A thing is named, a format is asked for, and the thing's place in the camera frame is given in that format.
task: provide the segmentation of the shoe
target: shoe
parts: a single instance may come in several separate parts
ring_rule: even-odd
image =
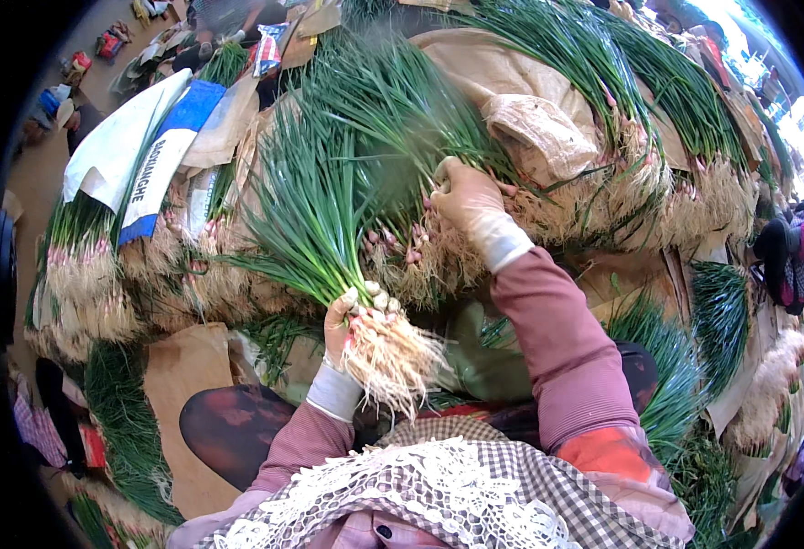
[[[213,45],[210,42],[201,44],[201,49],[198,51],[198,59],[208,60],[213,56]]]

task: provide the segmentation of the white glove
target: white glove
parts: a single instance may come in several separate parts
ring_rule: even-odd
[[[356,288],[350,288],[330,305],[323,322],[326,352],[306,398],[314,408],[344,423],[353,422],[356,405],[363,397],[363,388],[339,367],[348,335],[344,317],[356,306],[357,297]]]
[[[527,233],[503,207],[499,188],[508,185],[454,156],[441,161],[433,180],[440,184],[430,197],[436,211],[469,238],[493,274],[533,247]]]

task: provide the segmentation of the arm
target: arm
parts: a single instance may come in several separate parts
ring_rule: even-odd
[[[355,381],[353,384],[358,401],[360,388]],[[259,467],[259,474],[247,491],[265,490],[273,494],[288,484],[292,475],[303,467],[323,465],[326,458],[343,458],[352,447],[353,423],[331,417],[311,404],[311,395],[308,394],[308,401],[298,407],[289,423],[274,437],[268,459]]]
[[[443,185],[433,205],[495,275],[493,300],[515,326],[533,381],[542,448],[634,517],[691,539],[694,527],[639,426],[622,357],[582,291],[506,214],[502,185],[457,159],[446,159],[434,179]]]
[[[694,527],[640,428],[622,357],[582,291],[548,252],[531,248],[497,273],[491,295],[527,359],[542,448],[634,517],[691,539]]]
[[[259,14],[262,13],[264,7],[265,2],[263,0],[257,0],[256,2],[253,3],[253,7],[250,10],[249,15],[247,16],[247,20],[244,22],[242,27],[244,32],[249,32],[249,30],[253,28],[253,24],[255,23],[256,17],[258,17]]]
[[[170,536],[169,549],[191,547],[254,510],[265,499],[289,483],[303,467],[326,463],[327,458],[346,456],[353,447],[353,413],[362,395],[362,388],[346,373],[338,371],[348,328],[344,316],[356,302],[356,292],[348,291],[332,303],[326,314],[326,354],[313,379],[307,401],[292,415],[289,423],[277,432],[268,450],[268,458],[259,467],[253,484],[234,502],[231,508],[193,518]]]
[[[548,252],[531,248],[498,272],[491,295],[515,325],[546,452],[583,432],[639,426],[616,344]]]
[[[342,350],[348,335],[345,315],[358,297],[351,288],[335,300],[326,313],[323,332],[326,353],[307,392],[306,402],[274,437],[268,459],[259,467],[250,490],[276,492],[302,467],[341,458],[353,447],[353,414],[363,389],[350,374],[340,371]]]

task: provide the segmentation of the cardboard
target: cardboard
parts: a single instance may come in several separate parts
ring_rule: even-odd
[[[158,419],[161,451],[174,479],[173,504],[186,519],[224,511],[241,494],[188,449],[179,424],[192,395],[232,385],[227,340],[225,324],[199,324],[148,348],[143,389]]]

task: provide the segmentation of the plastic bag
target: plastic bag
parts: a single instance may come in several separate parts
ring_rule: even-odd
[[[104,59],[112,59],[118,53],[122,41],[113,36],[109,31],[105,31],[102,38],[103,45],[97,52],[97,55]]]
[[[94,61],[85,54],[85,52],[76,52],[73,54],[73,63],[78,63],[83,70],[88,70],[91,68],[91,63]]]

